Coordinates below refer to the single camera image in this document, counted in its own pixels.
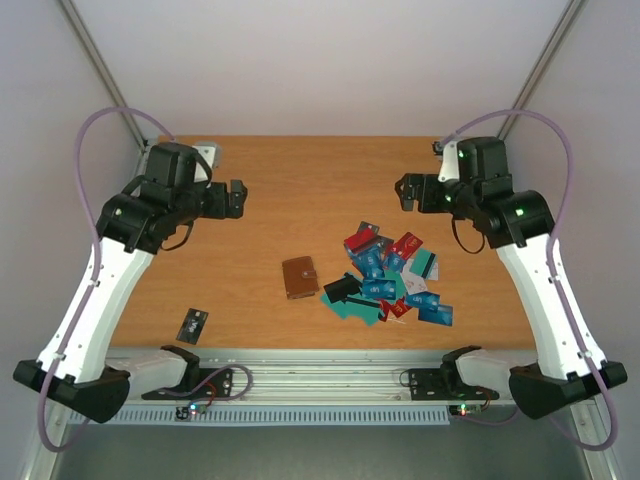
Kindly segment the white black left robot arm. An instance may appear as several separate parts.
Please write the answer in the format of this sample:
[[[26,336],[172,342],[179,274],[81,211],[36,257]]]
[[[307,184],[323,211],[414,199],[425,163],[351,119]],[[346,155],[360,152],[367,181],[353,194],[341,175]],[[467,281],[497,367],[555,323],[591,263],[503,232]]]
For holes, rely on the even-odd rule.
[[[113,362],[107,351],[136,284],[179,227],[191,229],[200,218],[242,217],[248,195],[243,182],[212,179],[219,153],[214,143],[151,147],[143,174],[103,206],[96,226],[100,252],[90,256],[47,346],[37,358],[18,362],[16,382],[96,423],[146,394],[189,398],[199,391],[200,359],[183,348],[165,345]]]

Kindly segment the teal magnetic stripe card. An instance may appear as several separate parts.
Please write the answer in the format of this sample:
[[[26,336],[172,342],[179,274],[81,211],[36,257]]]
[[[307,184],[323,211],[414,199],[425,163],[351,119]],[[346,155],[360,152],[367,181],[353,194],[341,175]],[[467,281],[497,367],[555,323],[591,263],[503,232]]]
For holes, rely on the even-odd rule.
[[[357,317],[367,326],[373,326],[380,321],[380,303],[360,295],[348,296],[345,302],[337,301],[331,303],[328,296],[323,294],[320,297],[320,301],[340,319],[346,320],[349,317]]]

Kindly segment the brown leather card holder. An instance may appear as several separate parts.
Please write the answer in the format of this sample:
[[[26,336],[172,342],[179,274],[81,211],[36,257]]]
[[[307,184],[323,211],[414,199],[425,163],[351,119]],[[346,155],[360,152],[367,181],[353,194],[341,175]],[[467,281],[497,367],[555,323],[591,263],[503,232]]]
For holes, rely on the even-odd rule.
[[[314,296],[319,291],[318,275],[310,256],[284,260],[282,272],[288,300]]]

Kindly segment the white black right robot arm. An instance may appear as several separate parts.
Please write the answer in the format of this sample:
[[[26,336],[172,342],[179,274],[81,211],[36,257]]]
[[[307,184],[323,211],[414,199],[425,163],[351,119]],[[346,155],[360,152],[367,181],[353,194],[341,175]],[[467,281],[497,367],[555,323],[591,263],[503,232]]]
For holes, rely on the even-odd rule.
[[[496,137],[450,141],[438,150],[436,174],[407,173],[395,184],[405,211],[447,213],[469,220],[508,271],[526,313],[536,360],[518,366],[505,356],[469,346],[442,359],[441,383],[453,396],[484,387],[515,401],[531,419],[624,384],[624,365],[606,358],[591,336],[570,287],[555,226],[543,196],[513,188],[506,146]]]

